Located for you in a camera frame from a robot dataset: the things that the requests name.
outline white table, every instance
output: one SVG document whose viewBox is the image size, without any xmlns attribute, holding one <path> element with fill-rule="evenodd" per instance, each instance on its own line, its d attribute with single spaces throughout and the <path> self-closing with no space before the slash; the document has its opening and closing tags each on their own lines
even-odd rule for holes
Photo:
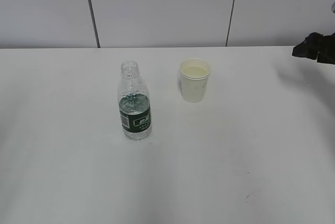
<svg viewBox="0 0 335 224">
<path fill-rule="evenodd" d="M 335 66 L 292 47 L 0 50 L 0 223 L 335 223 Z M 178 90 L 209 61 L 204 100 Z M 138 62 L 153 130 L 122 132 Z"/>
</svg>

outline white wall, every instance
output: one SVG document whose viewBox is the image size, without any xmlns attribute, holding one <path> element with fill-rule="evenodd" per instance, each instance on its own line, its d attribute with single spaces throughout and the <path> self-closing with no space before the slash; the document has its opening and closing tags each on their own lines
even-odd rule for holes
<svg viewBox="0 0 335 224">
<path fill-rule="evenodd" d="M 235 0 L 228 46 L 335 32 L 335 0 Z M 233 0 L 92 0 L 102 47 L 223 46 Z M 0 48 L 96 47 L 87 0 L 0 0 Z"/>
<path fill-rule="evenodd" d="M 223 46 L 233 0 L 92 0 L 102 47 Z"/>
<path fill-rule="evenodd" d="M 228 46 L 296 45 L 335 32 L 335 0 L 235 0 Z"/>
<path fill-rule="evenodd" d="M 0 48 L 96 47 L 87 0 L 0 0 Z"/>
</svg>

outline water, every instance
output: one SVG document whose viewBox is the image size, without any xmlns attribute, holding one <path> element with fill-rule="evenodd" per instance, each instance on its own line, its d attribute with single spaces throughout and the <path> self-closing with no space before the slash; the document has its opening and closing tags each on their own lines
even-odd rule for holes
<svg viewBox="0 0 335 224">
<path fill-rule="evenodd" d="M 140 140 L 140 139 L 144 139 L 145 137 L 147 137 L 150 132 L 151 132 L 151 116 L 150 116 L 150 111 L 148 111 L 148 109 L 150 108 L 150 101 L 149 98 L 145 95 L 142 94 L 138 94 L 138 93 L 131 93 L 125 97 L 123 97 L 120 102 L 119 102 L 119 109 L 122 113 L 126 114 L 128 119 L 128 125 L 133 125 L 132 124 L 132 119 L 135 118 L 136 122 L 138 122 L 139 127 L 145 126 L 145 124 L 149 124 L 150 126 L 141 131 L 141 132 L 130 132 L 127 131 L 125 128 L 123 128 L 125 135 L 130 138 L 130 139 L 134 139 L 134 140 Z M 138 119 L 138 117 L 136 117 L 136 115 L 139 114 L 144 114 L 140 117 L 140 119 Z"/>
<path fill-rule="evenodd" d="M 201 77 L 207 74 L 207 71 L 201 67 L 187 67 L 183 70 L 184 74 L 190 77 Z"/>
</svg>

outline plastic water bottle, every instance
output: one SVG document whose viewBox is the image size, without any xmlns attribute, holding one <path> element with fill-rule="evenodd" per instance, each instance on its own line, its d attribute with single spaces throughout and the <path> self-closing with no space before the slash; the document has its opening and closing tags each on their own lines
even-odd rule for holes
<svg viewBox="0 0 335 224">
<path fill-rule="evenodd" d="M 151 132 L 149 91 L 135 61 L 121 65 L 118 102 L 125 135 L 134 140 L 147 137 Z"/>
</svg>

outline panel seam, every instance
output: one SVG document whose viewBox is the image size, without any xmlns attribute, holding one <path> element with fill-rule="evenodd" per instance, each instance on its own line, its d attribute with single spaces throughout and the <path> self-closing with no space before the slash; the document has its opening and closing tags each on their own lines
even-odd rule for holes
<svg viewBox="0 0 335 224">
<path fill-rule="evenodd" d="M 91 14 L 91 19 L 92 19 L 92 25 L 93 25 L 93 30 L 94 30 L 94 36 L 96 40 L 96 46 L 98 48 L 100 47 L 100 41 L 99 41 L 99 35 L 98 35 L 98 30 L 96 28 L 96 23 L 95 23 L 95 17 L 94 17 L 94 12 L 93 12 L 93 5 L 92 5 L 92 0 L 87 0 L 88 6 L 90 7 L 90 14 Z"/>
<path fill-rule="evenodd" d="M 231 5 L 231 12 L 230 12 L 230 18 L 229 18 L 229 26 L 228 26 L 228 32 L 227 32 L 227 38 L 226 38 L 226 47 L 228 45 L 228 40 L 229 40 L 229 34 L 230 34 L 230 26 L 231 26 L 231 21 L 232 21 L 232 15 L 234 12 L 234 6 L 235 6 L 235 0 L 232 0 L 232 5 Z"/>
</svg>

